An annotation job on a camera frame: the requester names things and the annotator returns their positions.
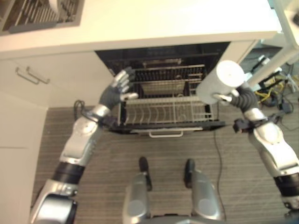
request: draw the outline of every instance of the dishwasher rack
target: dishwasher rack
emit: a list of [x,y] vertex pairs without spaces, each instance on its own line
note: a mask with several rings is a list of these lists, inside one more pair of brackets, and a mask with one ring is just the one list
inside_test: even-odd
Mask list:
[[198,100],[198,97],[176,97],[137,100],[127,102],[127,124],[166,124],[214,120],[213,110]]
[[132,91],[139,99],[129,100],[124,125],[166,124],[214,120],[213,110],[196,95],[205,66],[136,69]]
[[2,31],[18,33],[72,23],[78,20],[82,4],[82,0],[62,0],[57,14],[48,0],[15,0]]

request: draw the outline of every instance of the white cabinet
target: white cabinet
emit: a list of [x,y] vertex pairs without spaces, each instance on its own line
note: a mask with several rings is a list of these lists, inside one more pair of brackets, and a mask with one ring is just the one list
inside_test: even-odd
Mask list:
[[0,61],[0,91],[33,104],[46,106],[50,97],[50,87],[45,84],[33,84],[18,76],[16,68],[19,68],[19,74],[26,76],[26,68],[10,60]]
[[[34,76],[48,84],[31,77]],[[26,57],[0,61],[0,91],[44,107],[72,106],[76,99],[97,104],[113,77],[93,52]]]
[[72,106],[76,99],[97,104],[113,77],[95,52],[35,56],[14,60],[50,79],[48,106]]
[[0,223],[27,223],[46,109],[0,91]]

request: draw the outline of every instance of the kitchen counter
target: kitchen counter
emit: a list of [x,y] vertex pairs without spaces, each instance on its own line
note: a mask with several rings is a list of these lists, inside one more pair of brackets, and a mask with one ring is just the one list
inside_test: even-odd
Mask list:
[[80,25],[0,36],[0,59],[271,38],[267,0],[85,0]]

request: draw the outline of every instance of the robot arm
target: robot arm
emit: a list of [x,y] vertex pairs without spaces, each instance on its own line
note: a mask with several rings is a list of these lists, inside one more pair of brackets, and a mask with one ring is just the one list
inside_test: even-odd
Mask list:
[[137,93],[126,93],[132,75],[134,71],[131,68],[122,70],[104,90],[99,104],[74,123],[59,165],[41,190],[30,213],[29,223],[73,223],[77,203],[71,197],[78,193],[80,178],[102,132],[102,120],[121,101],[138,98]]
[[298,215],[299,160],[284,140],[282,130],[258,109],[256,97],[247,84],[237,90],[240,93],[238,97],[221,94],[214,94],[214,97],[241,109],[245,120],[235,121],[235,131],[249,133],[251,144],[258,150],[274,178],[285,207],[290,210],[288,215]]

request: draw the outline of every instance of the dishwasher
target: dishwasher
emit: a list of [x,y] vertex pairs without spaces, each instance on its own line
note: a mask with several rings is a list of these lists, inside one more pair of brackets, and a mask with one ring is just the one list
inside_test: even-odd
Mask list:
[[110,130],[152,138],[225,126],[211,105],[196,96],[196,87],[216,66],[228,42],[95,51],[113,76],[131,66],[129,91],[138,99],[121,103]]

